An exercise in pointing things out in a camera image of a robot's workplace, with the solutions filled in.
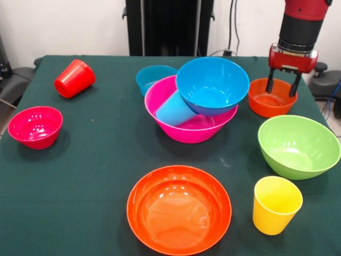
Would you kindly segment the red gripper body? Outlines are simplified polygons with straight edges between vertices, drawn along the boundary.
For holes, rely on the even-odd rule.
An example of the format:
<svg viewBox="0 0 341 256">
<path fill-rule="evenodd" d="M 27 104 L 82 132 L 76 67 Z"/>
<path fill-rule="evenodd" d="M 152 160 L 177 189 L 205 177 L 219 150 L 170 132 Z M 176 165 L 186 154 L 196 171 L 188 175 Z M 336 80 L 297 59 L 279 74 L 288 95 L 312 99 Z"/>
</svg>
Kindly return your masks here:
<svg viewBox="0 0 341 256">
<path fill-rule="evenodd" d="M 278 70 L 293 70 L 308 74 L 315 67 L 317 59 L 317 50 L 309 53 L 294 53 L 272 44 L 269 51 L 269 67 Z"/>
</svg>

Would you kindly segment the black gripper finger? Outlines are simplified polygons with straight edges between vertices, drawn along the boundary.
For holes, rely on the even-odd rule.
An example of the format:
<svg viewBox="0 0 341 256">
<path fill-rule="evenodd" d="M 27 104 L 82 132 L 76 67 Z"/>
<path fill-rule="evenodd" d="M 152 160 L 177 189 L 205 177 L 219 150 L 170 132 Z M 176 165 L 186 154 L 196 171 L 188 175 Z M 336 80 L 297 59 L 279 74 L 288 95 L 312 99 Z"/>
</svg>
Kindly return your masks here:
<svg viewBox="0 0 341 256">
<path fill-rule="evenodd" d="M 269 76 L 268 76 L 268 80 L 267 80 L 267 85 L 266 85 L 266 92 L 267 93 L 271 93 L 272 89 L 273 89 L 273 76 L 274 76 L 274 68 L 270 68 L 270 72 L 269 72 Z"/>
<path fill-rule="evenodd" d="M 289 97 L 290 98 L 292 98 L 296 95 L 298 85 L 299 85 L 299 82 L 300 82 L 301 77 L 302 77 L 301 72 L 295 72 L 295 74 L 296 74 L 296 78 L 295 78 L 294 82 L 292 83 L 292 85 L 290 87 L 290 91 L 289 91 Z"/>
</svg>

